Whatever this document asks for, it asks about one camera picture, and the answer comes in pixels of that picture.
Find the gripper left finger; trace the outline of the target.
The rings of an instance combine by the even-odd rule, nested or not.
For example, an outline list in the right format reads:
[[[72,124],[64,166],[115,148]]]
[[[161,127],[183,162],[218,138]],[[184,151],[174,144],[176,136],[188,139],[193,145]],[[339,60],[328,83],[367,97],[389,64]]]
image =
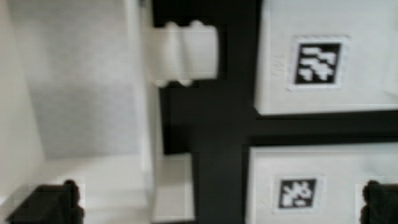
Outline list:
[[[80,188],[67,179],[60,185],[42,184],[7,215],[7,224],[83,224]]]

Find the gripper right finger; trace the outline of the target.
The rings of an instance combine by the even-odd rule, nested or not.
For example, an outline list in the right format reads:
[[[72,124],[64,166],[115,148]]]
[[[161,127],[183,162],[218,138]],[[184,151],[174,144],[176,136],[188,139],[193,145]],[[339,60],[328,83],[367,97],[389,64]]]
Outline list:
[[[360,224],[398,224],[398,184],[371,180],[362,189]]]

